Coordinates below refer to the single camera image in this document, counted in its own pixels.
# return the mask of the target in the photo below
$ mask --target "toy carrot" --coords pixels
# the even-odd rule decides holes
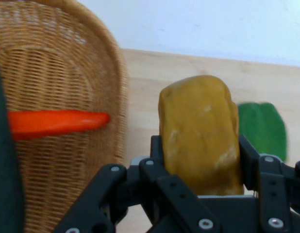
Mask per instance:
[[[8,113],[15,141],[82,132],[105,126],[107,113],[83,111],[28,111]]]

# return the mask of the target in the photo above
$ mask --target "green pepper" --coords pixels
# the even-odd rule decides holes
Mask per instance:
[[[286,160],[287,138],[283,119],[271,103],[238,105],[239,133],[262,154],[273,154]]]

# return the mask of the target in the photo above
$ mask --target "dark green fabric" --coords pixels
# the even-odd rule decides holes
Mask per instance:
[[[24,232],[24,196],[0,80],[0,233]]]
[[[238,106],[239,133],[259,153],[286,160],[287,138],[283,119],[271,103],[243,103]]]

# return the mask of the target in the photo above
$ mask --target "woven rattan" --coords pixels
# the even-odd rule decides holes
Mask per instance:
[[[8,110],[108,112],[105,129],[17,143],[27,233],[50,233],[89,180],[124,158],[127,75],[106,27],[75,0],[0,0]]]

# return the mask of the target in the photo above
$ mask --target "screw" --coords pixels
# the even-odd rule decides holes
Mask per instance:
[[[209,230],[214,227],[214,224],[213,224],[212,220],[203,218],[199,221],[199,227],[201,227],[203,230]]]
[[[80,230],[78,228],[70,228],[66,233],[80,233]]]
[[[146,161],[146,164],[147,164],[147,165],[153,165],[153,164],[154,164],[154,161],[148,160],[148,161]]]
[[[268,220],[268,224],[274,228],[283,228],[284,223],[279,218],[272,217]]]
[[[272,158],[272,157],[266,157],[265,158],[265,161],[267,161],[267,162],[274,162],[274,159]]]
[[[119,171],[120,168],[118,166],[113,166],[110,170],[111,171]]]

